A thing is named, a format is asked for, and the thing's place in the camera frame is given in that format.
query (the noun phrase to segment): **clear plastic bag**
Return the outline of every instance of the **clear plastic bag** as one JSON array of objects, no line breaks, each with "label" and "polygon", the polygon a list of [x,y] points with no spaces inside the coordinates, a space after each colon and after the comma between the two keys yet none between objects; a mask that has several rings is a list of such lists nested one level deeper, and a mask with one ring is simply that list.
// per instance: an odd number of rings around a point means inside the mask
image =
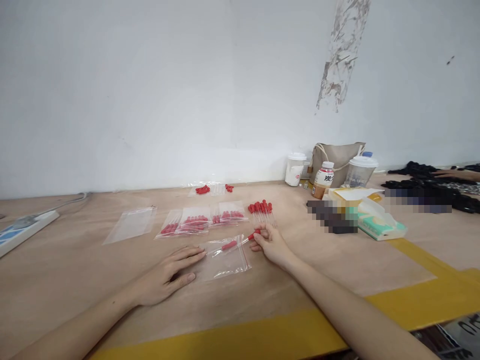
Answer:
[{"label": "clear plastic bag", "polygon": [[157,238],[166,238],[176,236],[175,230],[178,229],[180,225],[180,219],[182,218],[182,210],[170,210],[168,216],[166,217],[160,232],[155,236]]},{"label": "clear plastic bag", "polygon": [[[207,187],[208,191],[198,191],[198,189],[202,189],[203,187]],[[221,196],[225,195],[227,192],[227,189],[225,188],[224,183],[220,182],[212,182],[212,181],[207,181],[207,182],[199,182],[196,185],[193,185],[192,188],[190,189],[190,192],[188,193],[188,197],[195,197],[195,196]]]},{"label": "clear plastic bag", "polygon": [[236,221],[229,221],[229,222],[221,222],[220,221],[220,207],[219,203],[213,204],[210,206],[210,213],[211,213],[211,221],[212,224],[210,225],[210,228],[218,228],[218,227],[224,227],[224,226],[237,226],[238,222]]},{"label": "clear plastic bag", "polygon": [[[188,197],[191,198],[195,196],[209,196],[211,195],[210,194],[210,191],[212,190],[211,186],[212,184],[209,182],[202,185],[193,186],[190,189],[190,192],[188,193]],[[199,191],[199,190],[203,190],[204,187],[206,187],[208,191]]]},{"label": "clear plastic bag", "polygon": [[195,273],[196,281],[209,281],[251,269],[242,247],[244,240],[241,234],[200,244],[206,251],[205,259],[186,271]]},{"label": "clear plastic bag", "polygon": [[207,234],[211,224],[212,217],[208,206],[184,207],[175,234]]},{"label": "clear plastic bag", "polygon": [[210,196],[222,196],[226,193],[227,189],[223,183],[216,182],[210,186]]},{"label": "clear plastic bag", "polygon": [[108,234],[103,245],[134,238],[152,231],[157,208],[147,207],[133,211],[125,211]]},{"label": "clear plastic bag", "polygon": [[249,221],[241,201],[221,202],[218,204],[221,223],[241,223]]}]

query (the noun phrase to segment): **yellow table edge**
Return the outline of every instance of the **yellow table edge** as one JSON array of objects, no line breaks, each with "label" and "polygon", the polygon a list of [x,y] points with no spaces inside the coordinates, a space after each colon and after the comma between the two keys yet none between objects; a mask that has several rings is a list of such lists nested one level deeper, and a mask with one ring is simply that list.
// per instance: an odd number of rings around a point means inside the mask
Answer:
[{"label": "yellow table edge", "polygon": [[[388,242],[437,277],[366,297],[388,317],[412,331],[480,311],[480,270],[457,271],[404,238]],[[322,312],[313,308],[103,349],[92,359],[301,359],[346,347]]]}]

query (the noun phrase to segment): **white power strip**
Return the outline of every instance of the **white power strip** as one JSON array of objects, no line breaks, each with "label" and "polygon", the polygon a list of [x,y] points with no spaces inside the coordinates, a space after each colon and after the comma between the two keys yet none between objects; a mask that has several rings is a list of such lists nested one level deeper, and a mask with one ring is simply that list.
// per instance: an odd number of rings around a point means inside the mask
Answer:
[{"label": "white power strip", "polygon": [[35,218],[36,222],[30,226],[21,229],[14,229],[13,226],[4,228],[0,231],[0,258],[42,230],[59,216],[59,213],[53,210],[37,216]]}]

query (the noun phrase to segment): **white cup lid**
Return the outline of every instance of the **white cup lid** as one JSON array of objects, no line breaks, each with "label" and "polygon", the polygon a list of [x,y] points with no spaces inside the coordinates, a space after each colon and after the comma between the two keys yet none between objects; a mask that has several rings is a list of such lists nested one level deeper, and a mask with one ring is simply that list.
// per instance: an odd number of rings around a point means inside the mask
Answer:
[{"label": "white cup lid", "polygon": [[290,160],[305,161],[305,160],[307,160],[307,155],[305,155],[302,152],[292,152],[290,155],[288,155],[288,158]]},{"label": "white cup lid", "polygon": [[355,156],[348,163],[353,166],[358,166],[360,168],[376,168],[379,165],[379,162],[377,160],[367,156]]}]

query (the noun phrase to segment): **hand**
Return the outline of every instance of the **hand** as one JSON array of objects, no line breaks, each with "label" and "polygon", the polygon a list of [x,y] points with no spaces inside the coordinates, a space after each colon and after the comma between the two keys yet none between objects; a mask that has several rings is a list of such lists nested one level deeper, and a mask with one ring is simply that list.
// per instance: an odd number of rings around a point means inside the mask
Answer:
[{"label": "hand", "polygon": [[190,284],[195,279],[193,272],[171,280],[180,270],[199,262],[205,255],[206,252],[197,246],[185,246],[133,280],[125,289],[127,296],[133,301],[133,306],[161,303],[178,289]]},{"label": "hand", "polygon": [[262,251],[265,256],[286,270],[288,265],[297,259],[295,254],[289,249],[280,232],[270,224],[260,224],[255,229],[260,229],[260,233],[253,235],[250,249],[254,252]]},{"label": "hand", "polygon": [[436,178],[457,178],[480,182],[480,172],[470,170],[439,170],[432,173]]}]

